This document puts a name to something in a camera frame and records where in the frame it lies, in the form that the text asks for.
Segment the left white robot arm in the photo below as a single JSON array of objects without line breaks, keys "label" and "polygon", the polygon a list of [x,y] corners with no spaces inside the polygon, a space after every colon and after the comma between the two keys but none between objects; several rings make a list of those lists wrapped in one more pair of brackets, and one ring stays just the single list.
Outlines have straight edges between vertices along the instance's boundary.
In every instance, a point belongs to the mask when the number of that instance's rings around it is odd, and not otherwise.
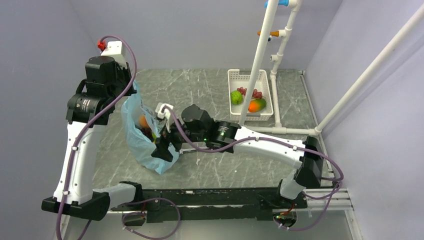
[{"label": "left white robot arm", "polygon": [[109,116],[119,96],[130,96],[129,64],[123,57],[95,56],[85,64],[86,78],[67,102],[67,147],[61,177],[43,211],[100,221],[109,209],[125,204],[131,210],[144,203],[142,186],[131,181],[93,188],[95,162]]}]

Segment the light blue cartoon plastic bag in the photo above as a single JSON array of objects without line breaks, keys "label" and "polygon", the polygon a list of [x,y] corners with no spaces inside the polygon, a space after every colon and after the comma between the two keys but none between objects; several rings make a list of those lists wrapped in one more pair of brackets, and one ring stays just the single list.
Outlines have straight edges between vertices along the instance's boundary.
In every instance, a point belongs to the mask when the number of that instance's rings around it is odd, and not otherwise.
[{"label": "light blue cartoon plastic bag", "polygon": [[126,143],[140,165],[162,175],[176,163],[180,154],[170,145],[166,148],[171,153],[170,162],[151,156],[156,145],[139,129],[141,127],[139,119],[141,116],[146,118],[147,125],[155,137],[160,133],[161,124],[155,119],[153,109],[144,103],[139,85],[134,82],[133,87],[136,93],[131,94],[120,109]]}]

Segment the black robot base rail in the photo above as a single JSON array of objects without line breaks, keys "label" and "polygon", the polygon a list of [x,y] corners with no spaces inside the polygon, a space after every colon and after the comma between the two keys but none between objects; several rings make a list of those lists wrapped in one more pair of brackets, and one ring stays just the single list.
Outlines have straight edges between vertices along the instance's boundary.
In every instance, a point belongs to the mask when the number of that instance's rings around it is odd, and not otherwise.
[{"label": "black robot base rail", "polygon": [[306,209],[304,194],[286,200],[277,187],[145,189],[146,204],[121,204],[113,212],[146,212],[148,223],[176,220],[255,219],[271,221],[275,214],[287,210]]}]

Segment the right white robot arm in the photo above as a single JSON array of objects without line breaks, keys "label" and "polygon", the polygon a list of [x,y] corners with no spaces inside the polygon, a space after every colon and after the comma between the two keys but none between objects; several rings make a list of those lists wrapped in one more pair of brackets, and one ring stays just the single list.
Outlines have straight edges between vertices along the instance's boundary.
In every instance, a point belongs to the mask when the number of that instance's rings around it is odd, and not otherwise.
[{"label": "right white robot arm", "polygon": [[215,120],[195,104],[186,107],[180,118],[167,103],[159,103],[155,112],[165,125],[156,137],[154,158],[172,162],[173,153],[188,144],[203,153],[245,153],[280,161],[292,167],[275,194],[282,208],[289,207],[303,190],[321,186],[323,157],[317,146],[307,141],[278,138],[235,122]]}]

